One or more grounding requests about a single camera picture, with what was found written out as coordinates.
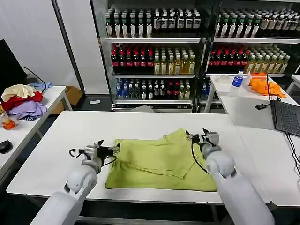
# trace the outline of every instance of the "cardboard box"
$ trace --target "cardboard box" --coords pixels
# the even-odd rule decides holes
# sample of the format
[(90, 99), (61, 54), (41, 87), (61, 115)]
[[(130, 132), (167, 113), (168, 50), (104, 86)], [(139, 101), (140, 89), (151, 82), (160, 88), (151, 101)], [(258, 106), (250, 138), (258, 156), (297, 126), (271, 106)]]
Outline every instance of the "cardboard box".
[[(67, 98), (68, 98), (70, 104), (75, 106), (79, 102), (83, 93), (81, 90), (79, 90), (78, 88), (76, 88), (74, 86), (67, 86), (66, 95), (67, 95)], [(58, 115), (62, 111), (64, 111), (64, 104), (62, 101), (60, 101), (50, 114)]]

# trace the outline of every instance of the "purple cloth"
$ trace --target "purple cloth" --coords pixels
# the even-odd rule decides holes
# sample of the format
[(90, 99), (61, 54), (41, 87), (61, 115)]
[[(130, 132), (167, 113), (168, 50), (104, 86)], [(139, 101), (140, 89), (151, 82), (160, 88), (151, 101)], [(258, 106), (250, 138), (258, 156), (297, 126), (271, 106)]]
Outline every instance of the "purple cloth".
[(8, 114), (17, 115), (17, 120), (21, 120), (26, 116), (40, 118), (46, 111), (47, 108), (42, 103), (35, 101), (27, 101), (9, 110)]

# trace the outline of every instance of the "laptop keyboard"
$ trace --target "laptop keyboard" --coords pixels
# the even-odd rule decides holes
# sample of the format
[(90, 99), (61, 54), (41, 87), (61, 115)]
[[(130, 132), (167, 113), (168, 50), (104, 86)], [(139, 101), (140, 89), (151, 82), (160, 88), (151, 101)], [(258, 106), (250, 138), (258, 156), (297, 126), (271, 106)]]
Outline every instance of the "laptop keyboard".
[(282, 128), (286, 131), (300, 133), (295, 107), (278, 102), (277, 107), (281, 115)]

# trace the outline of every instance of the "green towel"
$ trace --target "green towel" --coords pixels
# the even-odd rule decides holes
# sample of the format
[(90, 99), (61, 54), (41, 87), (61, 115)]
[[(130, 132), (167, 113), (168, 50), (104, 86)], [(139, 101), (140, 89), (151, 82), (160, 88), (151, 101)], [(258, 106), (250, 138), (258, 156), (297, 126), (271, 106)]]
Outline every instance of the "green towel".
[[(106, 188), (160, 188), (216, 191), (210, 175), (194, 161), (191, 141), (184, 129), (158, 140), (124, 140), (117, 160), (111, 164)], [(193, 145), (197, 161), (205, 168), (198, 144)]]

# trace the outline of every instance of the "white table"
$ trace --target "white table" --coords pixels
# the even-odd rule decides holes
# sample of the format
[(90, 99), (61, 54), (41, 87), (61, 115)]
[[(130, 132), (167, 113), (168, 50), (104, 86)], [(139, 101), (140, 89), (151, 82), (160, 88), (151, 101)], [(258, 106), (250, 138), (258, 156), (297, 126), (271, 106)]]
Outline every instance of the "white table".
[(5, 173), (8, 171), (10, 166), (13, 164), (15, 159), (18, 157), (33, 135), (35, 133), (39, 133), (41, 136), (41, 133), (38, 129), (62, 99), (65, 108), (72, 110), (65, 90), (65, 86), (54, 86), (44, 92), (42, 103), (46, 105), (47, 112), (45, 112), (41, 118), (35, 121), (17, 121), (16, 117), (13, 116), (12, 119), (17, 124), (13, 130), (7, 131), (0, 127), (0, 141), (9, 140), (13, 144), (13, 149), (10, 152), (6, 154), (0, 154), (0, 180), (3, 178)]
[(298, 88), (300, 88), (300, 75), (293, 75), (292, 76), (292, 83), (290, 84), (290, 86), (287, 88), (286, 92), (288, 94), (291, 93), (292, 89), (294, 86), (297, 86)]
[[(83, 148), (104, 139), (113, 146), (116, 138), (158, 139), (178, 128), (203, 133), (202, 128), (217, 131), (220, 145), (229, 152), (239, 171), (254, 184), (263, 200), (270, 198), (255, 165), (235, 126), (226, 114), (189, 114), (153, 112), (64, 111), (29, 156), (7, 192), (26, 196), (51, 196), (60, 190), (69, 172), (82, 157), (72, 158), (69, 149)], [(102, 168), (98, 182), (88, 199), (157, 203), (222, 203), (217, 192), (166, 189), (106, 189), (109, 167)]]
[[(262, 110), (254, 108), (255, 105), (268, 104), (268, 97), (259, 95), (246, 84), (232, 96), (229, 90), (233, 77), (229, 84), (218, 83), (217, 76), (210, 79), (212, 89), (248, 148), (272, 202), (277, 206), (300, 206), (299, 177), (294, 171), (295, 163), (285, 135), (274, 130), (269, 106)], [(282, 101), (298, 105), (289, 95)], [(296, 150), (299, 149), (300, 138), (292, 136), (292, 140)]]

